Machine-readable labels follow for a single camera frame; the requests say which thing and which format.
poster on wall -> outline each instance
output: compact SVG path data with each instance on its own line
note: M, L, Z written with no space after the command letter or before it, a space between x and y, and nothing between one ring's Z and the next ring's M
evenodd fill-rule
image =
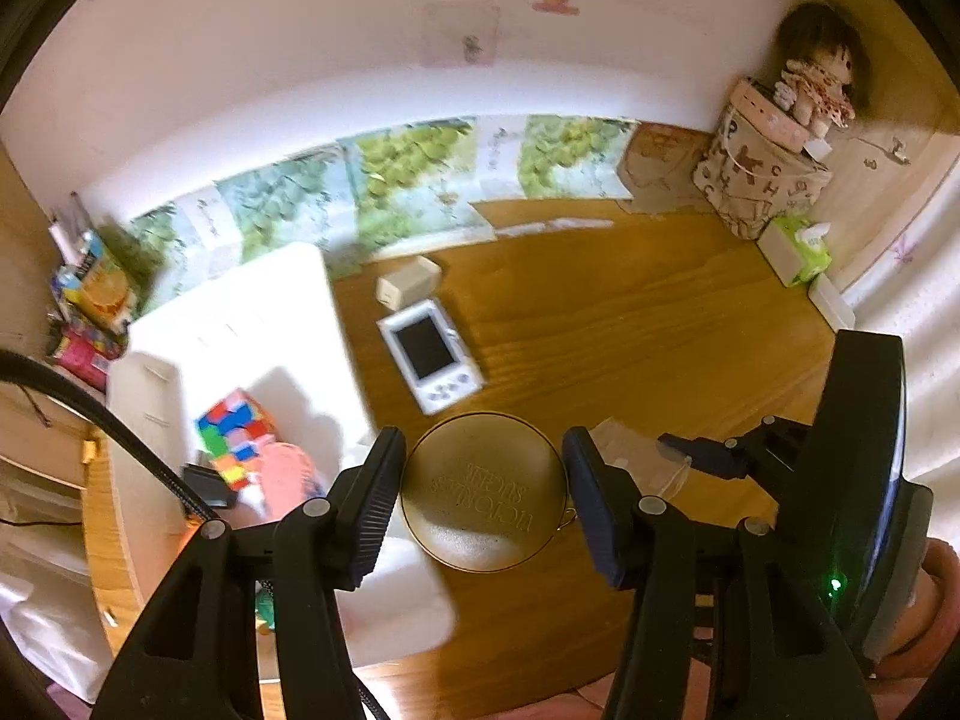
M628 199L617 168L636 128L624 119L482 117L477 170L484 199Z
M680 208L712 213L690 176L707 152L712 133L673 124L641 122L620 161L619 176L631 193L617 204L630 214Z
M455 245L461 230L490 225L470 205L476 181L474 119L402 124L342 143L356 198L357 239L374 252L431 235ZM437 238L438 233L448 233Z
M491 241L474 203L630 199L617 175L635 122L483 116L414 122L317 146L215 181L99 231L148 313L291 242L331 279L371 259Z

snack bag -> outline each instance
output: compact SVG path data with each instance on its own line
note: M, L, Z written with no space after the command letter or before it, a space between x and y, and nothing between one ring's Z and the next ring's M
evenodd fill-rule
M118 360L123 357L130 342L126 328L118 334L107 333L106 330L101 330L93 322L90 322L86 315L80 312L79 308L64 298L64 291L56 283L56 277L51 280L50 289L53 292L56 307L59 309L56 314L49 314L48 319L50 319L51 324L64 325L78 336L86 338L93 345L93 348L107 360Z
M83 336L66 325L51 326L47 357L54 365L70 371L80 381L101 392L107 391L110 360Z
M121 334L133 318L136 295L123 269L92 230L83 233L80 264L56 272L64 298L104 330Z

doll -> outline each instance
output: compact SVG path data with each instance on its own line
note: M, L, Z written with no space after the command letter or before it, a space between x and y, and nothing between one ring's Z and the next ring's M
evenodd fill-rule
M846 127L854 105L866 104L870 76L856 30L829 6L805 2L781 23L776 45L787 60L774 102L814 138L824 138L832 124Z

tissue box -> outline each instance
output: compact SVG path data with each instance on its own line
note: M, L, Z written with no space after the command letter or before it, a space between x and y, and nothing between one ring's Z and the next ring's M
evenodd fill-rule
M376 299L391 311L399 311L433 295L443 273L426 257L376 280Z
M804 217L770 220L757 246L784 287L805 284L822 274L830 264L823 236L828 224L812 225Z
M201 416L197 430L231 490L251 482L250 474L260 471L263 447L277 440L270 416L243 389L234 389Z

fabric storage basket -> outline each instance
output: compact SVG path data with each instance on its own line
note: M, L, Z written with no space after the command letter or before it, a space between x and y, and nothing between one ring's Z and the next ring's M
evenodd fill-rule
M728 106L693 183L738 238L749 241L776 215L804 215L833 173L765 138Z

